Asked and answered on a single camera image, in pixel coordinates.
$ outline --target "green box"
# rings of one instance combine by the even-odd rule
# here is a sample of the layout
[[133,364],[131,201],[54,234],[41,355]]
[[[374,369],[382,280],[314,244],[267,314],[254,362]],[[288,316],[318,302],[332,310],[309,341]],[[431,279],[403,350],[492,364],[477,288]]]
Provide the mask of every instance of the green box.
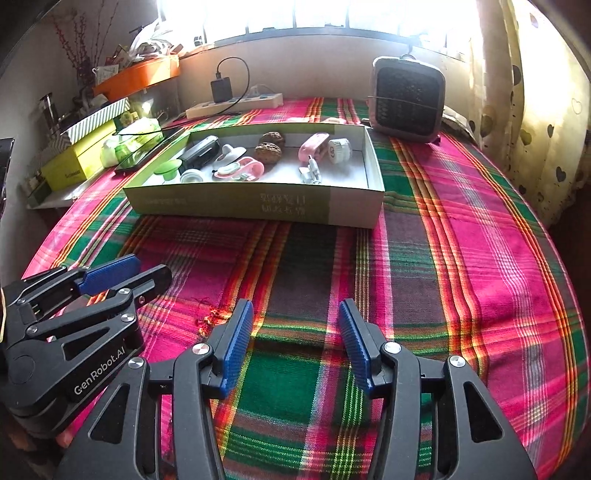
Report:
[[[373,228],[376,225],[384,199],[384,184],[374,146],[365,127],[287,123],[198,128],[169,145],[124,187],[136,212],[146,215],[287,220],[361,228]],[[178,157],[189,141],[193,143],[215,135],[220,138],[221,144],[245,147],[246,154],[252,155],[258,139],[270,131],[279,131],[285,136],[285,151],[291,151],[291,163],[299,146],[314,133],[326,132],[331,138],[348,138],[356,158],[362,158],[357,172],[364,169],[367,188],[265,181],[144,185],[160,164]],[[321,173],[323,168],[335,168],[331,165],[328,158],[319,162]],[[206,166],[202,172],[211,175],[211,167]]]

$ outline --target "black charger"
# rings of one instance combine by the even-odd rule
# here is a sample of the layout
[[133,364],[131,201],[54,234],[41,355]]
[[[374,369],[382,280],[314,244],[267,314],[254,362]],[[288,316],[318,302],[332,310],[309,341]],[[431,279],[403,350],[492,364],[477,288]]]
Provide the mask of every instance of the black charger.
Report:
[[246,85],[246,90],[242,94],[242,96],[238,99],[236,103],[244,98],[244,96],[248,93],[248,89],[251,85],[251,72],[248,69],[247,63],[240,57],[226,57],[225,59],[221,59],[220,63],[217,64],[216,68],[216,79],[211,82],[212,85],[212,95],[213,95],[213,102],[214,103],[222,103],[227,102],[228,100],[232,100],[232,84],[230,83],[230,77],[222,78],[222,74],[220,73],[220,65],[224,63],[226,60],[236,59],[240,60],[244,66],[246,67],[246,72],[248,74],[248,81]]
[[214,103],[227,102],[232,99],[232,84],[230,83],[230,77],[222,78],[222,74],[219,71],[219,65],[217,68],[216,79],[211,82],[213,101]]

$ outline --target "dried branch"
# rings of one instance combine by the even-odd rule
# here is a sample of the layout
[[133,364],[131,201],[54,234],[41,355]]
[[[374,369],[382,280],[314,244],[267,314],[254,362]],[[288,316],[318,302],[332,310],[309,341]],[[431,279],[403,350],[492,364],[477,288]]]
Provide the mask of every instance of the dried branch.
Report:
[[80,33],[80,40],[79,40],[79,44],[80,44],[80,64],[82,64],[82,62],[84,62],[84,59],[88,56],[87,52],[86,52],[86,14],[82,14],[80,16],[80,27],[79,27],[79,33]]
[[115,17],[115,14],[117,13],[117,7],[119,6],[119,0],[117,0],[116,4],[115,4],[115,8],[113,9],[113,14],[111,15],[111,18],[109,20],[109,25],[107,26],[107,30],[105,31],[105,36],[103,37],[103,43],[100,46],[100,51],[98,53],[98,55],[96,56],[96,61],[97,61],[97,65],[99,64],[98,62],[100,61],[100,56],[103,53],[103,48],[105,48],[105,40],[107,39],[107,35],[109,34],[109,30],[111,29],[111,25],[113,24],[113,19]]
[[79,40],[79,34],[78,34],[78,22],[77,22],[77,18],[74,17],[73,20],[73,24],[74,24],[74,54],[76,56],[76,63],[80,64],[80,46],[78,45],[78,40]]
[[74,52],[72,51],[72,47],[70,45],[70,42],[67,41],[66,36],[64,35],[64,32],[62,31],[60,26],[57,24],[55,17],[53,18],[53,26],[56,29],[56,34],[57,34],[58,38],[60,39],[60,45],[61,45],[62,49],[66,52],[66,57],[68,58],[68,60],[70,60],[72,66],[76,69],[77,68],[76,56],[74,55]]
[[95,41],[95,53],[92,56],[92,61],[94,65],[97,65],[98,61],[98,54],[99,54],[99,37],[100,37],[100,15],[103,12],[103,8],[105,7],[105,0],[100,0],[100,7],[99,13],[96,16],[96,41]]

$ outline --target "striped box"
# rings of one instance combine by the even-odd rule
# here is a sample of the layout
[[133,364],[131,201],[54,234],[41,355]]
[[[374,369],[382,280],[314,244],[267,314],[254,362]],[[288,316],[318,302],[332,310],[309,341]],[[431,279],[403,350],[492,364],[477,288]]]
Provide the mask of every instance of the striped box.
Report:
[[92,115],[83,118],[63,132],[59,137],[51,140],[47,148],[50,149],[54,155],[60,154],[90,132],[96,130],[109,120],[113,120],[116,116],[121,115],[129,109],[129,99],[127,98],[122,98],[115,103],[107,105]]

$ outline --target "window sill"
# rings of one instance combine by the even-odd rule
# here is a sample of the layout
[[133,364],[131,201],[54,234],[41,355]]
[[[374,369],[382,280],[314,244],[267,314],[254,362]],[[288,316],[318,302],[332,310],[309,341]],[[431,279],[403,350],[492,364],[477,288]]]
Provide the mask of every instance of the window sill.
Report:
[[434,51],[446,57],[450,57],[459,61],[466,62],[467,55],[451,50],[449,48],[433,48],[428,44],[423,43],[417,37],[402,37],[385,32],[377,32],[374,30],[361,30],[359,28],[347,28],[347,27],[298,27],[298,28],[283,28],[280,30],[265,30],[262,32],[252,32],[244,35],[238,35],[236,37],[224,38],[223,40],[217,40],[213,44],[208,43],[193,48],[192,50],[186,51],[182,58],[186,59],[197,53],[205,50],[211,50],[212,48],[226,47],[228,45],[234,45],[236,43],[242,43],[252,40],[264,40],[266,38],[278,38],[278,37],[298,37],[302,35],[342,35],[345,37],[362,37],[362,38],[374,38],[376,40],[386,40],[395,43],[406,44],[409,47],[424,48],[426,50]]

